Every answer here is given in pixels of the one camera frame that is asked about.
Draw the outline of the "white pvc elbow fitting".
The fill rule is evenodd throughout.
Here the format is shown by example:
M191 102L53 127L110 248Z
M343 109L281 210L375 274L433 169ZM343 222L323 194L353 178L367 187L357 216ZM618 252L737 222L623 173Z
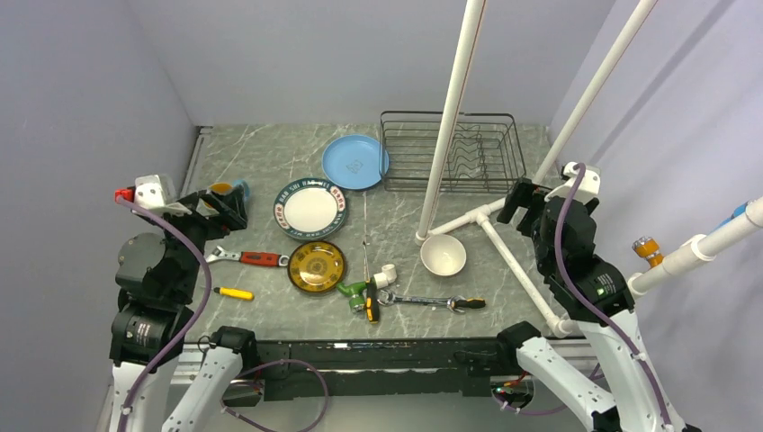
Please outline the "white pvc elbow fitting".
M383 265L381 271L373 275L373 282L378 289L383 289L394 285L397 281L398 275L396 266L392 264Z

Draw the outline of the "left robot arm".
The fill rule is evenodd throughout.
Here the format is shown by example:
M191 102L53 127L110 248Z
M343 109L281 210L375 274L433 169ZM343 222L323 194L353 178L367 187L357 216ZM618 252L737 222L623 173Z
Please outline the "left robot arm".
M205 244L247 227L247 189L238 184L225 193L201 190L147 209L132 186L116 191L115 201L162 232L139 234L120 250L109 429L202 431L231 381L251 375L259 362L253 331L220 327L209 338L199 376L166 412L185 336L212 294Z

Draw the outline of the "blue butterfly mug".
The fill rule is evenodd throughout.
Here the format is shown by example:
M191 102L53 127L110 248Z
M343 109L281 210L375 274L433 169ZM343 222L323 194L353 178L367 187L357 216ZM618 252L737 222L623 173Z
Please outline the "blue butterfly mug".
M208 190L226 199L231 196L239 196L244 204L248 204L251 196L249 185L243 179L235 180L232 183L218 182L211 184Z

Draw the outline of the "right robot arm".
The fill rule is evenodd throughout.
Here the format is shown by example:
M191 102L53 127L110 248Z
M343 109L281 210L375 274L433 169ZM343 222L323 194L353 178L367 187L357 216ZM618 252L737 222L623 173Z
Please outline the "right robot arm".
M622 273L595 252L598 200L565 197L523 178L508 193L498 222L526 210L518 231L532 240L536 266L557 302L590 344L607 388L561 358L527 321L497 335L501 370L538 379L587 431L693 431L669 403L643 344L634 298Z

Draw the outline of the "white ceramic bowl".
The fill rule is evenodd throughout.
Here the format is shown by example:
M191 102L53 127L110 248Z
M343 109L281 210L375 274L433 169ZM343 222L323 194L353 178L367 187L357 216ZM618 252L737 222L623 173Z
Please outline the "white ceramic bowl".
M424 267L438 276L458 274L467 261L466 248L462 242L446 234L430 236L421 245L419 254Z

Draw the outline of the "blue plate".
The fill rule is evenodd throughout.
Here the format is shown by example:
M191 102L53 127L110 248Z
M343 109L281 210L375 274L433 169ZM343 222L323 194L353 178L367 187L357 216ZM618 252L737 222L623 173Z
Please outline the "blue plate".
M390 168L389 153L372 137L351 134L325 148L321 165L328 180L347 190L375 187Z

